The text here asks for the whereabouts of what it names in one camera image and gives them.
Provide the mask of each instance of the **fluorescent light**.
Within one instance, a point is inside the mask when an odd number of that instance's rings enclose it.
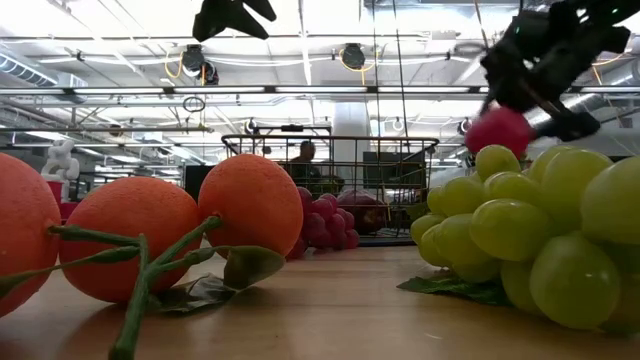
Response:
[[[264,92],[263,86],[199,86],[177,87],[173,91],[176,94],[235,94]]]
[[[121,162],[126,162],[126,163],[140,163],[140,162],[142,162],[142,160],[138,159],[137,157],[133,157],[133,156],[110,155],[109,157],[114,159],[114,160],[121,161]]]
[[[366,86],[278,86],[278,93],[363,93]]]
[[[55,133],[55,132],[46,132],[46,131],[27,131],[25,134],[27,135],[31,135],[31,136],[35,136],[35,137],[39,137],[42,139],[47,139],[47,140],[66,140],[68,139],[68,137],[60,134],[60,133]]]
[[[405,93],[468,93],[470,88],[468,86],[381,86],[378,88],[379,92],[384,93],[399,93],[404,90]]]
[[[78,95],[92,94],[162,94],[162,88],[79,88],[74,89]]]
[[[51,88],[0,89],[0,95],[64,95],[64,90]]]

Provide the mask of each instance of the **bunch of grapes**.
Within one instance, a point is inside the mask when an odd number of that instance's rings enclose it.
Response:
[[[492,145],[476,171],[430,191],[411,227],[425,261],[572,329],[640,332],[640,156],[556,146],[522,172]]]
[[[287,256],[288,260],[301,258],[308,247],[316,249],[355,249],[360,235],[353,228],[353,214],[338,207],[338,200],[324,194],[313,200],[309,190],[299,187],[304,210],[304,225],[296,246]]]

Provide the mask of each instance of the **white statue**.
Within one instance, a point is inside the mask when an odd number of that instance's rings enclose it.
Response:
[[[78,160],[71,157],[74,143],[71,140],[56,140],[48,150],[49,158],[40,172],[47,181],[62,183],[62,202],[69,201],[69,180],[80,175]]]

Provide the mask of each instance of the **orange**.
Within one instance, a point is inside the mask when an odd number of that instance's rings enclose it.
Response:
[[[58,239],[47,228],[60,225],[60,211],[49,185],[6,154],[0,154],[0,169],[0,276],[55,265]],[[31,278],[0,299],[0,317],[27,301],[48,277]]]
[[[184,190],[155,178],[118,179],[92,191],[73,211],[67,225],[111,234],[144,234],[150,260],[200,224],[198,206]],[[67,263],[112,248],[88,241],[63,241],[60,261]],[[194,241],[185,252],[200,247]],[[138,276],[139,257],[115,264],[89,264],[64,269],[69,282],[83,293],[108,302],[127,302]],[[170,288],[187,272],[177,269],[160,276],[152,292]]]
[[[255,245],[286,256],[302,229],[302,201],[293,180],[256,155],[237,155],[214,167],[202,182],[198,206],[202,217],[222,219],[220,228],[207,233],[212,246]]]

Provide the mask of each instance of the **wooden table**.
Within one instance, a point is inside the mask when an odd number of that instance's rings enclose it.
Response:
[[[220,274],[221,261],[190,278]],[[217,311],[150,316],[138,360],[638,359],[640,340],[563,329],[516,310],[398,290],[432,271],[415,247],[367,248],[289,263]],[[0,319],[0,359],[106,359],[123,318],[54,274]]]

